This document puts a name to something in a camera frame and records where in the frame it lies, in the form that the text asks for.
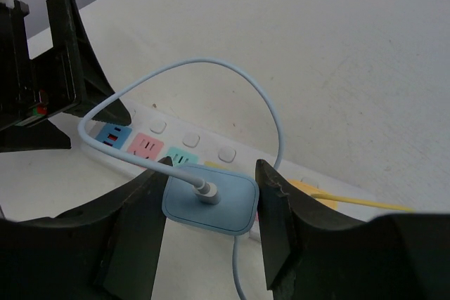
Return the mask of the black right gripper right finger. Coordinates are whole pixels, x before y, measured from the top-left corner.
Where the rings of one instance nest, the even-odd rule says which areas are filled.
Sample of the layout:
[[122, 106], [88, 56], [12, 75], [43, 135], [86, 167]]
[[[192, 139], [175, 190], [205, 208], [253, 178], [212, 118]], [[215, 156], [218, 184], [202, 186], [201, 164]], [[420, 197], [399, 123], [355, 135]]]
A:
[[360, 221], [260, 159], [255, 178], [266, 286], [275, 299], [448, 299], [449, 215]]

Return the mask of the blue charger plug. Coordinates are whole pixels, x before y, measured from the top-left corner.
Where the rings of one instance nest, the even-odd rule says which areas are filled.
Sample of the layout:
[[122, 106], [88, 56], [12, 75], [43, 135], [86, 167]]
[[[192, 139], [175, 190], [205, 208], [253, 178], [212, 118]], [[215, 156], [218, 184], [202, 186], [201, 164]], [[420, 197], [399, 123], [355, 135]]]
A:
[[253, 178], [199, 164], [183, 164], [177, 169], [201, 179], [202, 185], [196, 188], [176, 176], [169, 177], [162, 199], [162, 211], [167, 218], [231, 236], [250, 230], [259, 199], [259, 188]]

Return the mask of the white colourful power strip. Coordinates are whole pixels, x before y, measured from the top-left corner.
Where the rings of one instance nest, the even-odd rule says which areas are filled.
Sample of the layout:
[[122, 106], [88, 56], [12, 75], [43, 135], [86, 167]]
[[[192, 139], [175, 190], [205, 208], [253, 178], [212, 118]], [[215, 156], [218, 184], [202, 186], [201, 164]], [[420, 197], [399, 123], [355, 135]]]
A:
[[[131, 114], [130, 126], [90, 122], [91, 126], [86, 127], [88, 134], [102, 144], [144, 159], [151, 159], [154, 162], [164, 157], [171, 157], [173, 167], [183, 164], [199, 164], [244, 174], [253, 179], [255, 179], [255, 165], [258, 159], [265, 159], [270, 164], [274, 164], [276, 160], [274, 156], [260, 150], [227, 139], [132, 100], [125, 100], [124, 104]], [[82, 143], [81, 147], [84, 153], [92, 159], [129, 178], [138, 176], [146, 169], [105, 155], [86, 143]], [[277, 171], [287, 180], [302, 181], [324, 190], [332, 196], [375, 201], [375, 197], [360, 188], [284, 159]], [[336, 212], [360, 221], [368, 221], [379, 214], [379, 209], [361, 204], [337, 202]], [[257, 212], [249, 231], [250, 237], [256, 239], [256, 235], [259, 234]]]

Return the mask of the yellow charger plug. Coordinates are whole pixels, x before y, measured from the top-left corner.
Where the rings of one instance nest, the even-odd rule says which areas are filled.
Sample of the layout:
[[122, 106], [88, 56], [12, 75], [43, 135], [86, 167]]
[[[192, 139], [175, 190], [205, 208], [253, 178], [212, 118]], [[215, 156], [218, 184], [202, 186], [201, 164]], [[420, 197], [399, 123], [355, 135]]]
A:
[[[330, 195], [330, 193], [321, 190], [317, 187], [314, 187], [312, 185], [309, 185], [307, 183], [304, 183], [302, 181], [299, 180], [295, 180], [295, 179], [288, 179], [288, 182], [295, 186], [297, 189], [301, 190], [302, 192], [308, 194], [308, 195], [315, 195], [315, 194], [319, 194], [319, 195]], [[321, 204], [326, 205], [327, 207], [333, 209], [333, 210], [337, 210], [338, 207], [338, 203], [334, 200], [322, 200], [322, 199], [318, 199], [318, 201]]]

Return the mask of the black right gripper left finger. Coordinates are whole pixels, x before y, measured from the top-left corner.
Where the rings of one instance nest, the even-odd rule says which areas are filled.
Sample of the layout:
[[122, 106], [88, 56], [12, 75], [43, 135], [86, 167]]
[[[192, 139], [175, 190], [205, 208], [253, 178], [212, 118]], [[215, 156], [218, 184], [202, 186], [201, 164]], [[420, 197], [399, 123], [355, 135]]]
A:
[[54, 218], [1, 220], [2, 299], [150, 299], [168, 177], [145, 170]]

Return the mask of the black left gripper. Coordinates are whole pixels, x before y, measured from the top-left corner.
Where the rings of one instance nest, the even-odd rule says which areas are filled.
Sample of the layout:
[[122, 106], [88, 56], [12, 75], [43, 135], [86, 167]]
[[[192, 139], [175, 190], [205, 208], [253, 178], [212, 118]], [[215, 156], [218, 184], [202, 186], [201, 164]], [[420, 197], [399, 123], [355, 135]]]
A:
[[1, 152], [70, 149], [70, 137], [45, 119], [59, 112], [83, 117], [115, 93], [76, 1], [47, 0], [46, 7], [53, 46], [30, 58], [28, 5], [1, 5]]

